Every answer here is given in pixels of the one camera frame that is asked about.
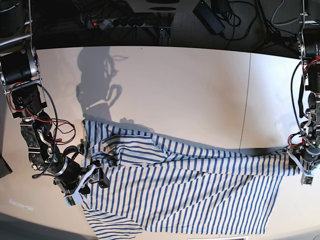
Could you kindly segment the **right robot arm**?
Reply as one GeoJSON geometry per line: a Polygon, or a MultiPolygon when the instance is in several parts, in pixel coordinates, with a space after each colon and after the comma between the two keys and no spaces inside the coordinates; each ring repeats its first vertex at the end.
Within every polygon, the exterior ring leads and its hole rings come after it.
{"type": "Polygon", "coordinates": [[[0,49],[12,49],[0,58],[0,84],[11,116],[21,120],[20,131],[28,147],[28,159],[36,171],[33,179],[52,177],[65,199],[72,203],[90,193],[89,184],[108,188],[109,179],[98,161],[87,167],[75,161],[84,152],[82,147],[72,145],[59,150],[57,133],[61,121],[45,112],[53,99],[43,86],[39,58],[33,46],[30,1],[1,1],[0,49]]]}

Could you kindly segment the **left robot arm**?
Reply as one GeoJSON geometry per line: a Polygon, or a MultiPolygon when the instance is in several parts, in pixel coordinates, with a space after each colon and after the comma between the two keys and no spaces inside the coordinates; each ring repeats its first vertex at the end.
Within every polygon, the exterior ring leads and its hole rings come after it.
{"type": "Polygon", "coordinates": [[[294,97],[291,102],[299,131],[287,139],[285,151],[289,160],[302,172],[301,183],[312,185],[316,171],[320,168],[320,30],[306,27],[320,22],[320,2],[303,0],[300,13],[300,30],[297,37],[302,75],[298,94],[298,110],[294,97]]]}

